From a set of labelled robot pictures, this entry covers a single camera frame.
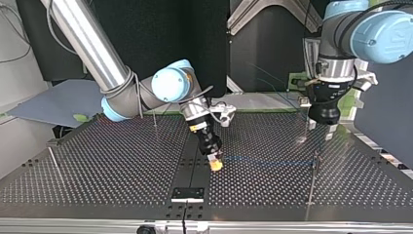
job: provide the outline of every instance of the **perforated metal table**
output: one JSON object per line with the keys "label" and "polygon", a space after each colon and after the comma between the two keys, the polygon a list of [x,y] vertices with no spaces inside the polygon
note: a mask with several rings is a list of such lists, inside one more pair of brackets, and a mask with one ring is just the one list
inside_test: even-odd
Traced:
{"label": "perforated metal table", "polygon": [[[0,180],[3,218],[413,223],[413,180],[344,127],[307,131],[298,113],[238,113],[209,171],[181,116],[97,118]],[[313,159],[321,158],[312,187]],[[203,203],[171,201],[202,188]]]}

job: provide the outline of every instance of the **metal frame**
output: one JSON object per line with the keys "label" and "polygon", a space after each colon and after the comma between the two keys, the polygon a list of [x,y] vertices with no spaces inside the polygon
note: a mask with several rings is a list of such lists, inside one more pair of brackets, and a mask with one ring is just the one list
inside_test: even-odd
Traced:
{"label": "metal frame", "polygon": [[[305,23],[309,0],[243,0],[234,14],[228,19],[228,29],[235,36],[250,20],[267,7],[281,6],[289,10],[301,23]],[[322,25],[322,18],[311,6],[307,19],[307,28],[317,32]]]}
{"label": "metal frame", "polygon": [[[182,233],[180,221],[0,218],[0,233],[136,233],[141,225],[157,233]],[[411,224],[358,222],[198,222],[185,224],[187,233],[412,233]]]}

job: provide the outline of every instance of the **gray panel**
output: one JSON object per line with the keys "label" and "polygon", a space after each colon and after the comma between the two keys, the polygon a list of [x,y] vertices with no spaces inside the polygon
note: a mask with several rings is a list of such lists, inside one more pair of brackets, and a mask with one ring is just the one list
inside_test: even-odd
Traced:
{"label": "gray panel", "polygon": [[101,113],[103,94],[95,81],[68,80],[23,102],[8,114],[28,120],[77,128],[82,123],[73,118],[83,114],[92,118]]}
{"label": "gray panel", "polygon": [[355,126],[378,145],[413,168],[413,56],[393,64],[370,63],[379,85],[362,94],[364,108]]}

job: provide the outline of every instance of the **yellow object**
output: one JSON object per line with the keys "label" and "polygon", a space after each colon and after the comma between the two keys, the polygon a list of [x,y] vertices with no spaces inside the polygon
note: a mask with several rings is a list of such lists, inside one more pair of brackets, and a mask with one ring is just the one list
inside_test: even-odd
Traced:
{"label": "yellow object", "polygon": [[213,172],[218,172],[224,166],[221,160],[218,160],[218,159],[209,161],[209,165],[210,165],[210,170]]}
{"label": "yellow object", "polygon": [[189,127],[189,130],[191,131],[191,132],[196,132],[197,131],[197,126],[196,125],[194,125],[194,126],[190,126]]}

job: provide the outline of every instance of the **metal clamp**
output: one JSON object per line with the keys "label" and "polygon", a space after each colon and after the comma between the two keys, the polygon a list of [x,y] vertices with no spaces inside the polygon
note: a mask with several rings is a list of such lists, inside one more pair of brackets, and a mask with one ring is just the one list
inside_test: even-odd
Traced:
{"label": "metal clamp", "polygon": [[220,113],[219,120],[223,128],[228,128],[232,119],[234,118],[237,108],[233,105],[227,105],[224,103],[218,103],[209,109],[212,113]]}
{"label": "metal clamp", "polygon": [[373,85],[378,85],[376,74],[370,71],[358,71],[357,81],[354,84],[354,88],[366,92]]}
{"label": "metal clamp", "polygon": [[[228,19],[228,29],[231,35],[236,35],[258,13],[270,6],[281,6],[289,10],[301,23],[305,23],[307,7],[310,0],[243,0],[234,14]],[[311,6],[307,19],[307,28],[317,32],[322,25],[322,18]]]}

